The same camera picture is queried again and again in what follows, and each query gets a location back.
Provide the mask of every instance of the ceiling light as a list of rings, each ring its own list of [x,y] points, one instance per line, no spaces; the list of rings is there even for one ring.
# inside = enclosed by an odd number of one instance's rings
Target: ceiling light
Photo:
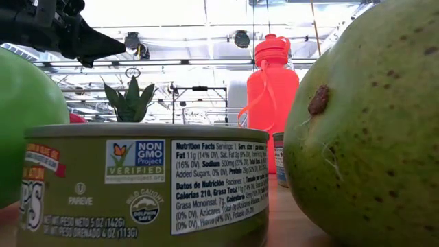
[[[51,62],[53,67],[79,67],[82,66],[80,62]]]
[[[87,108],[75,108],[75,110],[80,111],[82,113],[99,113],[98,110],[87,109]]]
[[[252,60],[190,60],[189,64],[252,64]]]
[[[293,64],[313,64],[316,62],[316,59],[291,59]]]
[[[148,61],[121,61],[122,66],[139,66],[139,65],[173,65],[181,64],[180,60],[148,60]]]
[[[108,102],[107,99],[87,99],[85,100],[86,103],[105,103]]]
[[[96,61],[93,63],[93,66],[111,66],[112,62],[106,62],[106,61]]]

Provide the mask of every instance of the green mango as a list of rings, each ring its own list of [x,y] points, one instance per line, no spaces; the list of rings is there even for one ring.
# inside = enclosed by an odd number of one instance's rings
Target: green mango
[[[439,1],[387,0],[302,80],[284,136],[303,212],[349,246],[439,246]]]
[[[51,78],[24,58],[0,48],[0,209],[19,200],[25,129],[68,124],[64,96]]]

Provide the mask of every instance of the small potted plant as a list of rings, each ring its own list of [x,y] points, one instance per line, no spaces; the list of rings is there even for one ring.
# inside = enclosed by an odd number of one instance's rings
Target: small potted plant
[[[110,105],[115,109],[118,122],[139,123],[146,115],[147,107],[154,96],[154,84],[143,90],[140,95],[136,78],[131,77],[128,91],[123,96],[104,82],[104,90]]]

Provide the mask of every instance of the bottle cap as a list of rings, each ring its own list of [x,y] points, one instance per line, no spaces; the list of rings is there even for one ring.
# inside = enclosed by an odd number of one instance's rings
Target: bottle cap
[[[254,58],[256,66],[261,67],[263,60],[269,63],[287,64],[290,42],[285,37],[276,37],[276,34],[267,34],[265,41],[256,46]]]

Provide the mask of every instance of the wire rack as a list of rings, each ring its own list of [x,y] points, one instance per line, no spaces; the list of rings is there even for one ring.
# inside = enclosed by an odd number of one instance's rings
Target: wire rack
[[[242,108],[229,107],[185,107],[183,108],[183,124],[202,124],[216,126],[247,126],[247,113],[240,119],[238,114]]]

